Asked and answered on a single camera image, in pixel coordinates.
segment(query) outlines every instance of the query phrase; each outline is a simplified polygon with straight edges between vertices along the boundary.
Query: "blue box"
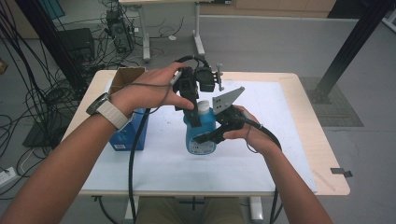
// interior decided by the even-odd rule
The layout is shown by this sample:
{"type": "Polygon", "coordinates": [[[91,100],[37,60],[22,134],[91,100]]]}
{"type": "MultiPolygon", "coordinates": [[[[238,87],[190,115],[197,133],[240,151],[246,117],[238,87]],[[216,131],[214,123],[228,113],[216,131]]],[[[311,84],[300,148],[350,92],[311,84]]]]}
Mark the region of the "blue box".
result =
{"type": "MultiPolygon", "coordinates": [[[[124,86],[134,82],[138,77],[146,72],[144,67],[123,67],[117,70],[111,85],[109,87],[109,93],[119,91],[124,86]]],[[[122,130],[117,131],[111,136],[108,141],[111,146],[113,146],[116,151],[130,151],[132,145],[134,144],[134,138],[136,137],[137,130],[139,129],[140,121],[143,118],[143,113],[145,109],[140,108],[136,110],[138,113],[134,113],[125,127],[122,130]]],[[[143,150],[145,147],[146,132],[148,128],[148,119],[140,135],[139,141],[137,143],[136,150],[143,150]]]]}
{"type": "MultiPolygon", "coordinates": [[[[137,109],[139,113],[144,113],[145,109],[137,109]]],[[[111,146],[113,146],[116,151],[130,151],[134,144],[134,139],[136,137],[137,130],[139,129],[140,122],[142,121],[143,115],[134,113],[130,122],[121,130],[111,136],[108,141],[111,146]]],[[[136,150],[143,150],[145,147],[146,132],[148,129],[149,119],[146,120],[146,124],[140,135],[139,141],[137,143],[136,150]]]]}

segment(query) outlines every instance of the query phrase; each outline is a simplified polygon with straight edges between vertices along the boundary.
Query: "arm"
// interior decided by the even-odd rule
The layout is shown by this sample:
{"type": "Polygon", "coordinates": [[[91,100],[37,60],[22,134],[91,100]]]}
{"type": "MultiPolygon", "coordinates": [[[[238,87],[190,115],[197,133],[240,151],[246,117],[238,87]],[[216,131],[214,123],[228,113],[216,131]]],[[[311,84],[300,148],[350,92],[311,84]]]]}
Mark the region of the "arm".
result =
{"type": "Polygon", "coordinates": [[[261,153],[279,191],[290,223],[332,223],[326,210],[300,178],[280,148],[264,133],[245,125],[242,130],[225,133],[225,139],[244,138],[261,153]]]}
{"type": "MultiPolygon", "coordinates": [[[[172,63],[161,70],[150,70],[135,82],[167,84],[182,66],[182,63],[172,63]]],[[[129,86],[114,93],[110,101],[123,114],[130,116],[136,108],[159,106],[166,91],[169,92],[165,105],[193,109],[190,101],[166,87],[129,86]]],[[[0,223],[59,223],[115,131],[113,124],[102,115],[87,118],[37,168],[7,208],[0,223]]]]}

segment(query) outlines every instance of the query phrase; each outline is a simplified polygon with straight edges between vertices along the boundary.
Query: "blue spray bottle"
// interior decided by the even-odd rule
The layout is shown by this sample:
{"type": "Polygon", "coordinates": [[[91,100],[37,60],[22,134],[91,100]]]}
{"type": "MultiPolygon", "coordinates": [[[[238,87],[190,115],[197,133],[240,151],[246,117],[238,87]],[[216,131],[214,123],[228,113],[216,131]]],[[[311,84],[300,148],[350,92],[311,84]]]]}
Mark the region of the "blue spray bottle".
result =
{"type": "Polygon", "coordinates": [[[205,155],[215,151],[216,143],[209,141],[198,144],[193,138],[203,133],[210,133],[216,129],[216,118],[213,115],[213,109],[209,106],[209,101],[198,102],[198,116],[202,126],[196,128],[191,127],[186,117],[183,118],[184,123],[187,125],[186,148],[191,154],[205,155]]]}

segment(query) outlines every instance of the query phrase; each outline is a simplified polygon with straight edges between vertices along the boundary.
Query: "black pole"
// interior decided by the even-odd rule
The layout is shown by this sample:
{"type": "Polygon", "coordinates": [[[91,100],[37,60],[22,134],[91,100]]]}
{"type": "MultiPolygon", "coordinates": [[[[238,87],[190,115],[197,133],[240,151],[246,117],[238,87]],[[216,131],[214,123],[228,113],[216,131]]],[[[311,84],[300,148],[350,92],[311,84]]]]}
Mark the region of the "black pole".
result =
{"type": "Polygon", "coordinates": [[[77,98],[79,100],[82,99],[88,89],[88,84],[79,72],[78,66],[68,54],[68,50],[58,36],[55,25],[45,9],[40,5],[39,0],[15,0],[15,2],[64,73],[77,98]]]}
{"type": "Polygon", "coordinates": [[[388,12],[394,0],[375,0],[366,9],[353,28],[343,47],[338,51],[325,75],[308,95],[312,103],[328,103],[328,95],[338,79],[358,54],[361,47],[388,12]]]}

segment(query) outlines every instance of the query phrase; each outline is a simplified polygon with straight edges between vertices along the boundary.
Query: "watch strap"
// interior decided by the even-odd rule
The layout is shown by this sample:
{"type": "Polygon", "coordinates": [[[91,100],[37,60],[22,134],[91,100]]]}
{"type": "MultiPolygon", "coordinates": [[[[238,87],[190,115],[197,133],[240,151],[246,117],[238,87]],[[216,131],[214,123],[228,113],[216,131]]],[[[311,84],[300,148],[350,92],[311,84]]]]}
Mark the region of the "watch strap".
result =
{"type": "Polygon", "coordinates": [[[114,124],[117,129],[121,129],[128,122],[128,118],[126,118],[125,115],[109,101],[102,103],[97,108],[97,112],[114,124]]]}

